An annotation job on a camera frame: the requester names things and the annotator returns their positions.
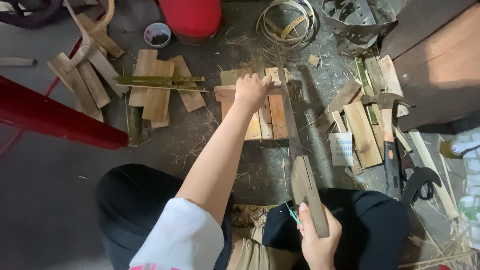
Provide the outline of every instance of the concrete floor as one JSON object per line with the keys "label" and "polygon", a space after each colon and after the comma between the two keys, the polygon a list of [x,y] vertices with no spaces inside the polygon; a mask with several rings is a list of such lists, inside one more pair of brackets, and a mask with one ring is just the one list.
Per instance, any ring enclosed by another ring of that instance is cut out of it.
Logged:
{"label": "concrete floor", "polygon": [[[251,55],[259,53],[261,47],[256,41],[254,25],[266,6],[267,3],[263,2],[225,3],[225,26],[209,46],[187,47],[173,40],[172,44],[159,51],[159,59],[168,60],[183,55],[191,73],[205,76],[204,85],[212,89],[220,85],[220,68],[240,68],[240,63],[250,62]],[[314,8],[319,11],[319,3],[315,3]],[[280,27],[285,27],[289,22],[289,18],[283,18],[284,21],[281,21],[282,17],[276,19]],[[142,32],[124,33],[121,27],[115,25],[109,29],[109,35],[133,56],[137,56],[139,49],[149,49]],[[338,56],[335,40],[326,27],[317,30],[311,44],[291,56],[298,61],[287,64],[294,77],[292,83],[298,89],[303,89],[303,99],[293,102],[299,129],[315,119],[311,117],[307,120],[304,113],[320,115],[331,102],[335,91],[351,78],[348,69],[351,59]],[[80,35],[72,19],[36,31],[0,25],[0,33],[0,57],[16,56],[38,61],[36,68],[2,68],[0,75],[39,93],[45,93],[55,78],[46,62],[62,51],[68,54]],[[226,39],[230,42],[239,41],[242,36],[249,38],[238,44],[226,42]],[[328,65],[322,69],[313,68],[307,63],[310,54],[327,55],[323,60]],[[126,74],[130,74],[132,65],[136,63],[133,56],[127,53],[113,61],[113,64],[119,71],[124,69]],[[62,83],[50,97],[73,107],[74,97]],[[93,189],[97,181],[109,169],[126,163],[141,163],[180,178],[185,177],[195,156],[190,155],[186,161],[180,159],[176,162],[177,158],[204,147],[217,128],[216,122],[221,120],[220,104],[215,101],[214,94],[204,94],[204,99],[208,110],[202,108],[188,113],[179,95],[173,91],[169,107],[170,127],[157,129],[151,141],[136,148],[109,151],[26,132],[12,150],[0,159],[0,261],[4,267],[18,270],[110,269],[96,226]],[[124,108],[125,100],[114,97],[104,113],[107,123],[126,131]],[[6,143],[15,132],[16,129],[12,127],[0,125],[0,145]],[[327,135],[320,134],[314,125],[310,125],[300,130],[300,136],[318,186],[355,188],[353,181],[344,173],[344,168],[332,166]],[[424,138],[432,143],[428,147],[436,156],[438,135],[427,134]],[[272,205],[290,199],[288,175],[291,165],[287,151],[287,141],[245,143],[238,174],[246,173],[248,177],[235,182],[234,194],[238,203]],[[412,157],[416,164],[421,164],[418,155],[413,154]],[[282,162],[285,162],[286,183]],[[453,164],[452,169],[457,177],[452,181],[461,183],[463,164]],[[365,170],[360,177],[371,190],[384,191],[383,166]],[[427,226],[432,225],[435,237],[445,239],[446,245],[450,236],[449,229],[446,229],[448,224],[443,224],[442,217],[429,209],[426,203],[417,204],[422,219]],[[422,228],[415,219],[412,220],[414,234],[424,239]],[[405,261],[430,259],[432,256],[429,245],[422,248],[412,245],[408,247]]]}

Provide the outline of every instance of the red object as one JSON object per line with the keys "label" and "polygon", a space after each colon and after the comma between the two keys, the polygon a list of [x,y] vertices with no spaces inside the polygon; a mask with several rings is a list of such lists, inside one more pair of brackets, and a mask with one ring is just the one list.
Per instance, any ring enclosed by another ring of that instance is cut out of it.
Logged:
{"label": "red object", "polygon": [[128,146],[128,135],[0,76],[0,121],[106,149]]}
{"label": "red object", "polygon": [[175,34],[208,38],[220,28],[220,0],[159,0],[167,24]]}

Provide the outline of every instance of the small wooden pallet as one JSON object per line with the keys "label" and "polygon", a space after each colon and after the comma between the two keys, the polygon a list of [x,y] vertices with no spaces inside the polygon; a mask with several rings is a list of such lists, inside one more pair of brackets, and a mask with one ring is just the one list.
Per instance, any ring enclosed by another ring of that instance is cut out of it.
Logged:
{"label": "small wooden pallet", "polygon": [[[258,73],[262,79],[265,74],[272,75],[273,82],[280,81],[277,68],[263,67],[263,58],[252,58],[253,68],[243,68],[230,71],[222,71],[220,80],[222,86],[230,86],[237,83],[237,79],[245,74]],[[222,102],[222,121],[233,105],[233,102]],[[287,121],[285,120],[285,111],[281,95],[268,96],[264,106],[256,112],[248,126],[246,141],[252,140],[285,140],[288,139]]]}

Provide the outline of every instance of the bowl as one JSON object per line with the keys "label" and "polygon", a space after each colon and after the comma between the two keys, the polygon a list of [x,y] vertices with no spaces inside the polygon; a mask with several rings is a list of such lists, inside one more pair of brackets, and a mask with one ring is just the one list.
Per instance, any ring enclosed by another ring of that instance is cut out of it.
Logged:
{"label": "bowl", "polygon": [[[152,44],[152,40],[156,36],[161,36],[161,35],[167,35],[168,40],[165,41],[162,44],[158,44],[158,45]],[[166,45],[168,45],[170,43],[171,37],[172,37],[172,32],[170,31],[170,28],[167,25],[162,24],[162,23],[155,23],[155,24],[149,25],[145,29],[145,32],[144,32],[145,41],[150,46],[152,46],[153,48],[163,48],[163,47],[165,47]]]}

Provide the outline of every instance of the fingernail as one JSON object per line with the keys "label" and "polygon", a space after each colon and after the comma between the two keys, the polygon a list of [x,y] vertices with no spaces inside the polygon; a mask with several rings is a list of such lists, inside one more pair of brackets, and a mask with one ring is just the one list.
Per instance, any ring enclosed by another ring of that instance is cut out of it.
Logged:
{"label": "fingernail", "polygon": [[300,207],[299,207],[299,211],[303,212],[303,211],[306,211],[306,210],[308,210],[307,204],[306,203],[301,203]]}

